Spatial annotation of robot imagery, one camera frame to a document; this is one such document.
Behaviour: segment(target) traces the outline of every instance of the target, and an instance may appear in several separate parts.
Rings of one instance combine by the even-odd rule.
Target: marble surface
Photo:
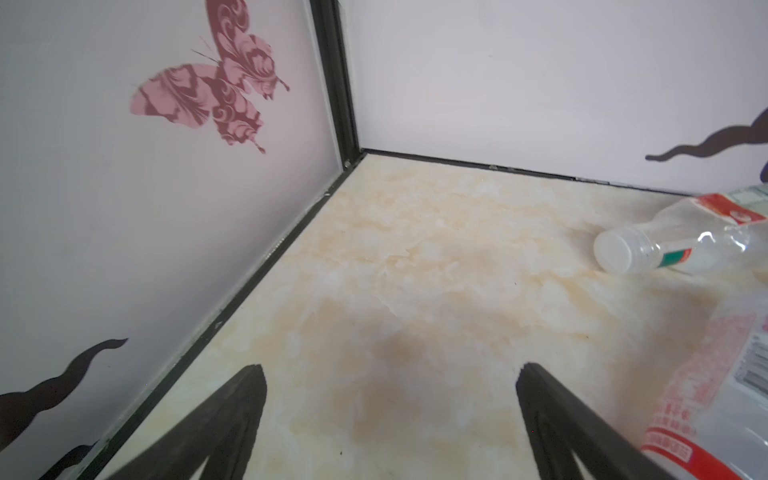
[[[768,283],[598,271],[598,232],[676,200],[368,156],[101,477],[251,363],[269,393],[248,479],[537,478],[529,361],[637,444],[716,303]]]

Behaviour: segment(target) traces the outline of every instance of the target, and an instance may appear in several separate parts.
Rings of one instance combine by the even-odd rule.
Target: barcode
[[[756,340],[747,349],[736,381],[768,399],[768,346]]]

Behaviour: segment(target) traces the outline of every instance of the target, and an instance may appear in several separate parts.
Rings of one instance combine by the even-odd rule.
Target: butterfly antenna
[[[203,41],[203,43],[205,44],[205,46],[206,46],[206,47],[208,47],[208,50],[210,50],[210,45],[208,45],[208,42],[207,42],[207,41],[205,41],[205,38],[203,38],[203,37],[201,36],[201,37],[200,37],[200,40],[202,40],[202,41]]]
[[[195,52],[195,53],[196,53],[196,54],[198,54],[198,55],[203,55],[205,58],[207,58],[208,60],[211,60],[213,63],[216,63],[216,64],[218,64],[218,63],[219,63],[219,61],[218,61],[218,60],[216,60],[216,59],[214,59],[214,58],[211,58],[211,57],[209,57],[209,56],[208,56],[208,55],[206,55],[206,54],[202,54],[202,53],[198,52],[197,50],[195,50],[194,48],[190,48],[190,50],[191,50],[191,51],[193,51],[193,52]]]

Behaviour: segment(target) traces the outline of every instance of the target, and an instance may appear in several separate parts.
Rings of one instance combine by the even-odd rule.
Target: wall
[[[758,183],[768,161],[645,160],[766,110],[762,0],[343,4],[363,147],[686,191]],[[714,143],[768,143],[761,121]]]
[[[247,7],[229,35],[290,91],[204,0],[3,5],[3,478],[99,440],[339,174],[308,6]]]

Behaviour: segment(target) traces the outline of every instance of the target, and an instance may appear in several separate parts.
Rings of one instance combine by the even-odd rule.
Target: butterfly decal
[[[191,128],[213,117],[219,135],[230,145],[251,141],[264,123],[244,95],[251,91],[272,100],[278,83],[272,48],[246,32],[250,24],[245,0],[206,0],[210,30],[221,57],[215,65],[183,64],[166,68],[145,81],[131,99],[131,113],[165,117]]]

